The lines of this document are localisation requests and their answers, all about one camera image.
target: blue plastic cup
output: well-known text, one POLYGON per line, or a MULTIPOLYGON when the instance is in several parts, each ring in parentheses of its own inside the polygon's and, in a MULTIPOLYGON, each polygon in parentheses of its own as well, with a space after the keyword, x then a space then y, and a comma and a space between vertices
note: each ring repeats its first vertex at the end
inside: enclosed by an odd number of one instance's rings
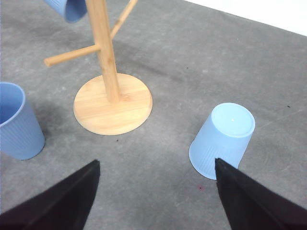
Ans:
POLYGON ((39 154, 45 138, 23 89, 0 82, 0 151, 19 160, 39 154))
POLYGON ((217 105, 189 148, 193 167, 203 176, 216 180, 215 158, 238 168, 255 129, 249 110, 236 103, 217 105))
POLYGON ((87 12, 85 0, 44 0, 69 23, 79 21, 87 12))

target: red speck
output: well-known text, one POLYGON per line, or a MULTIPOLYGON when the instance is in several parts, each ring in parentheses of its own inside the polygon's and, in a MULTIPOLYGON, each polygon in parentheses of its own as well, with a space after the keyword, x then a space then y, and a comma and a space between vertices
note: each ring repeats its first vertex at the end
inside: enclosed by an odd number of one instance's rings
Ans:
POLYGON ((201 184, 199 184, 199 185, 197 186, 197 188, 198 188, 198 190, 200 190, 200 191, 203 191, 203 190, 204 190, 204 187, 203 187, 201 184))

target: bamboo stand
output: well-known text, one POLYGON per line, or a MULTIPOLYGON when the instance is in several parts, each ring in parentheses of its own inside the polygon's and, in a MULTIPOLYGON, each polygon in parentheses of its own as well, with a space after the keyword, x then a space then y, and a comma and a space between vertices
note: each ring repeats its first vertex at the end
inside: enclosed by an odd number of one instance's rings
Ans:
POLYGON ((77 121, 87 130, 101 135, 127 133, 149 116, 153 99, 139 79, 117 73, 112 38, 126 20, 137 0, 131 0, 110 32, 106 0, 86 0, 95 45, 44 60, 47 66, 97 52, 103 75, 83 85, 74 100, 77 121))

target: wooden pole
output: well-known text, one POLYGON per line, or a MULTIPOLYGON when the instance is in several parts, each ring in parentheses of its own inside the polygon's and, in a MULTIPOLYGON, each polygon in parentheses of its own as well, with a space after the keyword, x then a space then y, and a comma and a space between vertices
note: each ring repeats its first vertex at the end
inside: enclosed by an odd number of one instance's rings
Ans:
POLYGON ((100 47, 97 52, 102 70, 107 98, 110 103, 120 101, 120 92, 115 65, 106 0, 86 0, 86 7, 92 25, 95 45, 100 47))
MULTIPOLYGON (((130 14, 130 12, 132 11, 132 9, 134 8, 137 2, 138 0, 129 1, 129 3, 127 4, 125 9, 121 13, 119 18, 117 19, 115 25, 113 26, 111 30, 112 39, 114 38, 114 36, 116 35, 120 27, 123 25, 123 23, 125 22, 125 20, 127 19, 128 15, 130 14)), ((77 50, 73 50, 67 53, 55 55, 53 57, 48 57, 44 60, 44 63, 46 64, 46 66, 50 67, 50 66, 59 64, 61 62, 64 62, 64 61, 68 61, 74 58, 78 58, 78 57, 81 57, 87 54, 97 52, 98 50, 100 50, 100 48, 97 45, 88 46, 82 49, 77 49, 77 50)))

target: gray concrete floor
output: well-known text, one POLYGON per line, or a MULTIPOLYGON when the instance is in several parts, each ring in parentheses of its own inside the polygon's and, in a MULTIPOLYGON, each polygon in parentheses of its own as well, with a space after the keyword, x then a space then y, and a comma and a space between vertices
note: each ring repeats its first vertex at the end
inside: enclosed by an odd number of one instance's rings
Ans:
MULTIPOLYGON (((100 136, 72 111, 79 88, 100 74, 96 55, 43 63, 93 44, 88 17, 68 24, 42 0, 1 3, 1 80, 24 88, 46 137, 31 160, 1 155, 2 212, 98 159, 86 230, 229 230, 215 181, 188 157, 222 102, 256 119, 239 169, 307 208, 307 37, 181 0, 141 0, 113 45, 118 72, 147 84, 153 111, 134 131, 100 136)), ((127 1, 107 3, 113 24, 127 1)))

